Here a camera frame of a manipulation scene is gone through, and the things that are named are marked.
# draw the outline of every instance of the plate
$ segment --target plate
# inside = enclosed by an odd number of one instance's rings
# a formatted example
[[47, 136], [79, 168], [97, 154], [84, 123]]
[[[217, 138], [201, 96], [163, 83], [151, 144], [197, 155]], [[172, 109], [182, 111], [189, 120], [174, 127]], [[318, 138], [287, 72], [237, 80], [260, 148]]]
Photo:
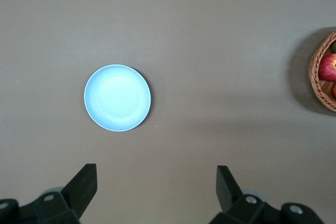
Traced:
[[151, 93], [145, 79], [133, 68], [109, 65], [90, 77], [84, 102], [99, 126], [110, 131], [128, 131], [146, 118]]

